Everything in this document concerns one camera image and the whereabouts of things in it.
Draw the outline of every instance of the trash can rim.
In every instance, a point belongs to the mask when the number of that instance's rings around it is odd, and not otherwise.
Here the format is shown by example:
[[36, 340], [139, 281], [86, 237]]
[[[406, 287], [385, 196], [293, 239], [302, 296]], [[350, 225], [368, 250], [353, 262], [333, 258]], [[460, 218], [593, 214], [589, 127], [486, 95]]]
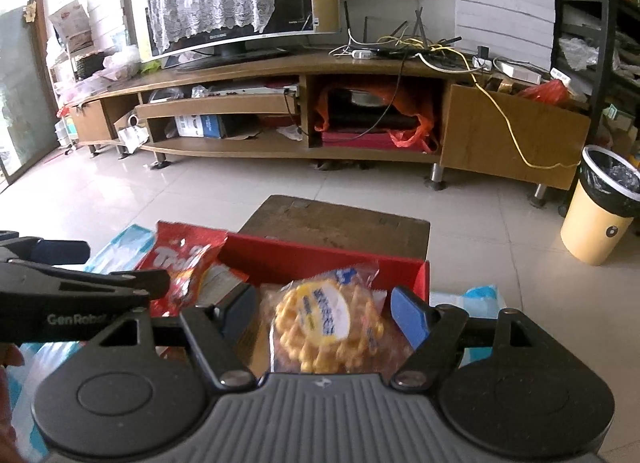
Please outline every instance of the trash can rim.
[[625, 166], [627, 166], [633, 173], [635, 173], [636, 176], [638, 176], [638, 178], [640, 178], [640, 171], [638, 171], [636, 167], [634, 167], [630, 162], [622, 158], [622, 156], [620, 156], [619, 154], [616, 154], [613, 151], [609, 151], [608, 149], [601, 148], [600, 146], [586, 146], [582, 150], [582, 158], [585, 160], [587, 165], [591, 169], [593, 169], [593, 171], [601, 178], [601, 180], [603, 180], [603, 182], [605, 182], [607, 185], [609, 185], [611, 188], [613, 188], [617, 192], [620, 192], [620, 194], [622, 194], [623, 196], [626, 196], [627, 198], [632, 199], [634, 201], [640, 202], [640, 193], [631, 192], [628, 188], [623, 187], [622, 185], [620, 185], [620, 183], [615, 182], [609, 176], [607, 176], [607, 174], [605, 174], [605, 172], [596, 165], [596, 163], [593, 161], [593, 159], [589, 155], [591, 151], [604, 153], [607, 156], [615, 158], [621, 164], [624, 164]]

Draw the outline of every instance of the trash can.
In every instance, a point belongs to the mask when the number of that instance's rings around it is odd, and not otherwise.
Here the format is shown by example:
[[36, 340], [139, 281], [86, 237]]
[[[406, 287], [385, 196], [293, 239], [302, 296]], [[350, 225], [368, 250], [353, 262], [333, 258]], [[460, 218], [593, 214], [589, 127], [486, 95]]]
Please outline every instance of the trash can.
[[638, 217], [638, 169], [604, 148], [585, 147], [580, 183], [560, 233], [567, 250], [585, 263], [601, 265]]

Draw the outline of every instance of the waffle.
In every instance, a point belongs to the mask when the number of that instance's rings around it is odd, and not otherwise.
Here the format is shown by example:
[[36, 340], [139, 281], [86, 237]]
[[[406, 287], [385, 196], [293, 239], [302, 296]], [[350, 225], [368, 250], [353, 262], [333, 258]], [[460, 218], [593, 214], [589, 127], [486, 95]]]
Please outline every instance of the waffle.
[[[303, 317], [303, 295], [332, 288], [339, 293], [344, 300], [341, 303], [348, 310], [348, 316], [342, 317], [342, 334], [338, 337], [311, 335]], [[303, 373], [354, 372], [366, 357], [377, 352], [378, 341], [384, 333], [370, 291], [358, 284], [338, 286], [330, 279], [290, 289], [276, 308], [274, 325], [282, 348], [291, 360], [300, 362]]]

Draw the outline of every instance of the tv cabinet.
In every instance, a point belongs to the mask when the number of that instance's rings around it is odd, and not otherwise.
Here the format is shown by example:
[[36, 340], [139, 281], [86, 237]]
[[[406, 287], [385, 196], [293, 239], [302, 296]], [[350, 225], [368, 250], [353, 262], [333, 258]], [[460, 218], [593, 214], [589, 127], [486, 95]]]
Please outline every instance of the tv cabinet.
[[[199, 71], [180, 72], [172, 69], [128, 81], [110, 91], [85, 100], [72, 108], [80, 143], [95, 146], [113, 144], [124, 150], [117, 140], [114, 123], [136, 108], [140, 122], [150, 132], [150, 141], [142, 149], [156, 154], [158, 168], [166, 167], [167, 154], [235, 158], [308, 158], [310, 160], [370, 160], [378, 162], [413, 162], [433, 164], [431, 179], [442, 188], [442, 171], [455, 169], [482, 172], [540, 186], [561, 189], [570, 187], [575, 167], [552, 170], [531, 169], [520, 158], [506, 122], [493, 104], [471, 86], [467, 75], [442, 74], [421, 62], [407, 61], [403, 77], [439, 79], [442, 100], [436, 115], [440, 117], [436, 154], [418, 151], [368, 150], [349, 147], [323, 147], [314, 130], [318, 116], [316, 101], [321, 86], [329, 77], [343, 74], [398, 75], [400, 62], [395, 60], [354, 60], [330, 57], [326, 53], [308, 53], [273, 58], [258, 62], [220, 66]], [[148, 104], [151, 91], [158, 88], [208, 84], [216, 81], [251, 78], [290, 77], [298, 79], [297, 97], [282, 95], [232, 95], [203, 99], [184, 99]], [[515, 135], [527, 159], [540, 166], [556, 163], [574, 165], [580, 161], [590, 125], [583, 114], [547, 106], [510, 95], [494, 94], [510, 117]], [[275, 130], [261, 132], [250, 140], [215, 138], [167, 139], [167, 119], [183, 114], [299, 112], [304, 131], [296, 142]]]

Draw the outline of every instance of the cabinet drawer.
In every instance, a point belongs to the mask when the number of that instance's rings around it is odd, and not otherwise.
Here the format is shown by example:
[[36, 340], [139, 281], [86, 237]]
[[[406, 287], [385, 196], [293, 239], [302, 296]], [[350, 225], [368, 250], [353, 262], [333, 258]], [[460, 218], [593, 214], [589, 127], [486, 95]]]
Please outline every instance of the cabinet drawer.
[[172, 100], [136, 107], [140, 119], [180, 117], [183, 115], [228, 114], [296, 114], [298, 106], [293, 95], [225, 95], [219, 97]]
[[[522, 152], [535, 166], [574, 166], [589, 131], [585, 115], [492, 93], [511, 122]], [[444, 99], [443, 167], [568, 189], [576, 167], [534, 169], [520, 157], [507, 122], [477, 88], [451, 85]]]
[[74, 107], [71, 114], [80, 142], [100, 142], [115, 138], [112, 133], [113, 126], [109, 125], [99, 100], [89, 102], [82, 108]]

